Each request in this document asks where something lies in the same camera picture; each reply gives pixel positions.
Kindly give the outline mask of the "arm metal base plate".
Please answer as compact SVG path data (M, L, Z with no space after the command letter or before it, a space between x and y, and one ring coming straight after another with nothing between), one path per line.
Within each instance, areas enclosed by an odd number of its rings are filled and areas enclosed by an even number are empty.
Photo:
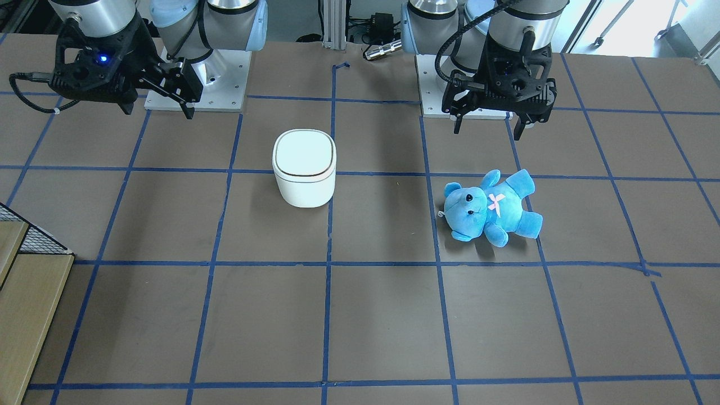
M450 119L450 114L442 112L442 98L447 83L435 72L434 55L417 55L417 84L421 94L422 115L425 118ZM511 112L491 109L473 110L463 116L474 120L504 120L514 117Z
M207 59L193 64L193 69L204 84L201 99L195 103L195 110L242 112L252 55L249 51L216 49Z

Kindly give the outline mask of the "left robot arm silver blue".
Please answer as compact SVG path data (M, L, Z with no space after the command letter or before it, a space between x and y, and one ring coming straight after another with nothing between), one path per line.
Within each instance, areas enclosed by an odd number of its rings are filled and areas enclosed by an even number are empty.
M567 1L406 1L404 51L424 57L435 113L454 120L476 111L517 118L512 135L545 123L557 96L551 40Z

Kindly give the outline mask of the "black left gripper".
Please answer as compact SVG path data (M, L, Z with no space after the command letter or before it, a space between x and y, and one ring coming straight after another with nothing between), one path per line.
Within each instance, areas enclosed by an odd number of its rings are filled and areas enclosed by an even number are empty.
M534 35L523 34L520 49L509 49L488 36L474 76L452 71L440 107L452 116L455 135L463 117L478 109L514 113L514 141L520 140L525 128L548 121L557 95L556 80L548 76L552 48L547 44L534 49L534 43Z

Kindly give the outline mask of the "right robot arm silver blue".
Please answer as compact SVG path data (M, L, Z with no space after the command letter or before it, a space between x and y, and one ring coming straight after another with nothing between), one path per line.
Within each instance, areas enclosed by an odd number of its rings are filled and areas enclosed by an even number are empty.
M56 64L44 78L69 100L133 112L141 89L147 110L239 113L250 57L267 39L265 1L152 1L157 51L131 1L52 1L62 18Z

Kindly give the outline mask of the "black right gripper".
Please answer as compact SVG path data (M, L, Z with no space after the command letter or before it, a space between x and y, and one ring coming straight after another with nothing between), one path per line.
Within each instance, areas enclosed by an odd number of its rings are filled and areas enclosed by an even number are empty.
M133 112L139 89L148 89L147 109L195 114L203 83L187 61L164 62L142 20L116 34L90 38L79 23L65 20L56 41L49 87L66 99L116 104Z

